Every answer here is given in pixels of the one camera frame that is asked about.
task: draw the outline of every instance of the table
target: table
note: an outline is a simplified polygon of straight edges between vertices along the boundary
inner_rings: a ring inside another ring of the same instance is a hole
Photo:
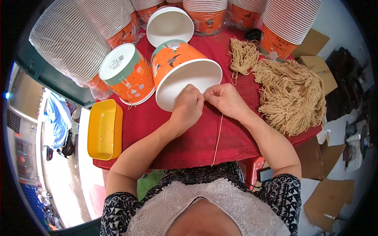
[[[245,32],[227,29],[225,32],[213,36],[193,36],[189,44],[201,53],[219,63],[223,70],[221,83],[231,83],[230,38],[245,39]],[[147,37],[141,39],[136,46],[149,61],[155,48],[148,42]],[[261,84],[254,82],[252,74],[239,75],[235,86],[249,108],[258,113],[260,105],[259,88]],[[155,95],[137,107],[128,110],[128,105],[122,103],[117,95],[112,95],[124,111],[122,125],[122,150],[149,135],[165,123],[171,113],[163,111],[156,103]],[[212,105],[205,102],[203,115],[199,121],[186,131],[181,137],[171,141],[152,162],[150,169],[175,169],[211,165],[213,162],[215,145],[220,126],[221,113]],[[287,137],[293,144],[298,145],[315,136],[321,131],[321,126],[310,127],[306,132],[297,136]],[[229,117],[223,118],[222,132],[219,139],[215,164],[260,157],[258,146],[248,130],[238,121]],[[93,164],[109,170],[116,159],[109,161],[93,159]]]

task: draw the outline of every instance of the red plastic chair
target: red plastic chair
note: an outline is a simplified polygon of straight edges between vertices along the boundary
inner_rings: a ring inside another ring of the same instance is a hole
[[[257,170],[262,169],[265,163],[265,158],[260,157],[251,157],[247,159],[240,160],[238,162],[241,162],[242,164],[240,168],[245,171],[243,171],[245,184],[248,186],[250,190],[253,190],[254,187],[251,185],[255,185],[257,182]]]

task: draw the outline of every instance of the patterned blouse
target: patterned blouse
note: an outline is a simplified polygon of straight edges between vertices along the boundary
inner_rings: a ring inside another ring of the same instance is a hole
[[[165,170],[159,184],[147,192],[142,201],[127,192],[118,192],[105,199],[104,212],[101,218],[100,235],[123,235],[129,222],[145,202],[153,198],[172,181],[185,185],[206,184],[219,178],[226,178],[240,190],[254,194],[268,204],[289,228],[291,235],[298,234],[297,223],[301,211],[301,182],[291,174],[280,174],[274,177],[264,189],[250,191],[243,181],[242,171],[237,162],[226,162],[214,166],[186,169]]]

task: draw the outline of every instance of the twine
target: twine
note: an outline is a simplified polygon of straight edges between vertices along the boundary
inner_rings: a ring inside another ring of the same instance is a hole
[[[130,110],[131,108],[136,107],[136,105],[129,105],[129,107],[127,108],[128,110]]]
[[[220,137],[220,130],[222,129],[222,121],[223,121],[223,114],[222,114],[222,118],[220,119],[220,127],[219,127],[219,133],[218,133],[218,140],[217,140],[217,145],[215,146],[214,159],[213,159],[213,163],[211,164],[211,166],[214,165],[215,156],[217,155],[218,143],[219,143],[219,137]]]
[[[327,111],[323,80],[294,60],[262,59],[252,69],[262,83],[259,112],[282,134],[294,136],[320,125]]]
[[[231,83],[237,84],[237,74],[249,75],[256,65],[259,56],[262,55],[259,51],[259,42],[257,40],[240,41],[237,39],[231,40],[232,54],[230,69],[233,71]]]

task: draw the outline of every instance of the yellow plastic tray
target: yellow plastic tray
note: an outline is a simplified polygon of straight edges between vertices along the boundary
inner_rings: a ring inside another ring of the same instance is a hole
[[[122,151],[123,110],[113,99],[97,102],[89,116],[88,154],[99,160],[118,158]]]

